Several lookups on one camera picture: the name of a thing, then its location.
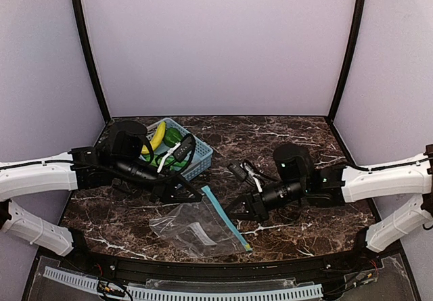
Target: plastic basket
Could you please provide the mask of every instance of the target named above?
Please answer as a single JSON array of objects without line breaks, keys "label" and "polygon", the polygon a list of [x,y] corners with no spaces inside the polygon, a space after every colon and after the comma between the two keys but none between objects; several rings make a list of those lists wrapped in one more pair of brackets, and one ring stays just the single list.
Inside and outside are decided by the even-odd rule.
[{"label": "plastic basket", "polygon": [[[187,129],[182,127],[180,124],[176,123],[171,118],[166,117],[160,120],[159,122],[153,123],[152,125],[149,125],[147,127],[147,130],[149,132],[153,132],[152,134],[149,134],[147,136],[149,140],[152,139],[152,137],[155,134],[154,131],[156,130],[156,128],[161,122],[165,122],[167,124],[168,129],[171,127],[176,128],[182,135],[191,133]],[[185,177],[187,181],[196,178],[199,174],[201,174],[207,168],[210,167],[210,165],[212,164],[212,154],[214,153],[214,150],[209,145],[204,143],[202,140],[198,139],[195,135],[194,137],[196,138],[196,152],[194,153],[192,163],[189,165],[188,168],[185,169],[184,172],[182,172],[182,175]],[[164,142],[162,142],[161,145],[158,147],[158,149],[156,149],[155,154],[162,154],[168,149],[169,147],[167,147],[164,144]]]}]

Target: yellow banana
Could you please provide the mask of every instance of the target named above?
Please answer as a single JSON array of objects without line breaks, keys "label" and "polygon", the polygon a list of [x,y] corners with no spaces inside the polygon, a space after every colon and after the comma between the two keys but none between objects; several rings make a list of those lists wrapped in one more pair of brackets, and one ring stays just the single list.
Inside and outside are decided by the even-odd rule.
[{"label": "yellow banana", "polygon": [[[152,137],[152,140],[150,140],[150,145],[152,146],[152,149],[154,151],[156,149],[158,149],[158,147],[162,143],[162,140],[164,139],[166,126],[167,126],[167,124],[165,122],[161,122],[158,125],[158,128],[156,129],[154,137]],[[141,154],[149,154],[149,149],[145,145],[143,145],[143,149],[141,150]]]}]

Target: white vented rail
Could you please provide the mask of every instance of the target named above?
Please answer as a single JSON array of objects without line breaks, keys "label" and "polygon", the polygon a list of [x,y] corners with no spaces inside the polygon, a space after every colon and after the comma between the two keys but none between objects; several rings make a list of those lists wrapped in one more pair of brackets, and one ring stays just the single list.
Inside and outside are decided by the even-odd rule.
[{"label": "white vented rail", "polygon": [[[92,277],[72,274],[51,267],[45,267],[43,276],[84,292],[99,294],[96,290],[97,279]],[[131,286],[127,286],[127,290],[134,301],[297,301],[317,299],[323,296],[321,284],[267,292],[220,294],[158,291]],[[110,297],[118,300],[129,300],[128,296],[124,298]]]}]

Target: plastic bag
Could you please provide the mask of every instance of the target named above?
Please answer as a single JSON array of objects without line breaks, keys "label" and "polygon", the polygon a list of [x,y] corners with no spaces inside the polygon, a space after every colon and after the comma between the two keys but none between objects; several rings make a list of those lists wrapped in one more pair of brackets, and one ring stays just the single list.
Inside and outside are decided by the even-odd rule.
[{"label": "plastic bag", "polygon": [[180,204],[167,216],[150,220],[150,229],[193,258],[252,251],[209,186],[202,191],[205,195],[201,202]]}]

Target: white wall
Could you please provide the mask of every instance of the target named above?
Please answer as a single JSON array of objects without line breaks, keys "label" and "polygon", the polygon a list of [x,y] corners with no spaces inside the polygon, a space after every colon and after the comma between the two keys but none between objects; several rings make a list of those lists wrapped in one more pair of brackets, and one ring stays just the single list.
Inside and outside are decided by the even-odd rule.
[{"label": "white wall", "polygon": [[[336,126],[359,164],[399,160],[433,143],[433,0],[366,0]],[[401,196],[378,198],[382,215]],[[433,300],[433,235],[402,239],[422,300]]]},{"label": "white wall", "polygon": [[[104,122],[70,0],[0,0],[0,161],[93,145]],[[58,222],[68,192],[15,201]],[[0,233],[0,300],[18,301],[36,246]]]},{"label": "white wall", "polygon": [[355,0],[84,0],[113,116],[326,115]]}]

